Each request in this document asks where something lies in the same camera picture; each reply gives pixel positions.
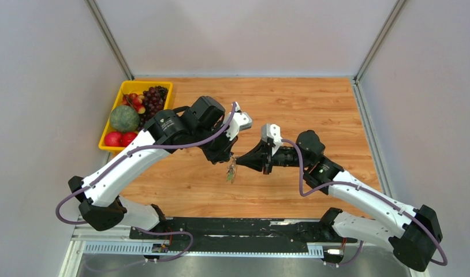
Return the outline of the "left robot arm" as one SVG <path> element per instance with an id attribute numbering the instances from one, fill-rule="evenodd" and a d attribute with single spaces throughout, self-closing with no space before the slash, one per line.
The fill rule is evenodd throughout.
<path id="1" fill-rule="evenodd" d="M 212 164 L 229 162 L 239 132 L 251 126 L 251 118 L 237 102 L 226 113 L 210 96 L 201 96 L 191 106 L 161 110 L 105 166 L 85 178 L 72 177 L 72 193 L 59 202 L 55 215 L 66 224 L 79 225 L 79 221 L 60 214 L 63 204 L 75 197 L 80 202 L 82 223 L 97 231 L 124 225 L 144 229 L 153 239 L 162 238 L 167 224 L 158 206 L 130 201 L 120 195 L 123 189 L 178 149 L 198 147 Z"/>

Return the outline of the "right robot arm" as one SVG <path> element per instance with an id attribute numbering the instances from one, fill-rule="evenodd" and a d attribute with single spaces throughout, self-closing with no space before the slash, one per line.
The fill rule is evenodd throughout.
<path id="1" fill-rule="evenodd" d="M 432 208 L 416 208 L 373 189 L 326 157 L 324 151 L 324 144 L 313 130 L 300 133 L 292 142 L 281 137 L 277 125 L 269 125 L 258 145 L 237 157 L 235 163 L 263 174 L 271 173 L 273 167 L 298 167 L 300 196 L 321 192 L 372 217 L 328 209 L 320 219 L 321 236 L 328 241 L 342 237 L 369 242 L 392 252 L 403 265 L 419 272 L 425 271 L 429 263 L 448 264 L 440 245 L 441 227 Z"/>

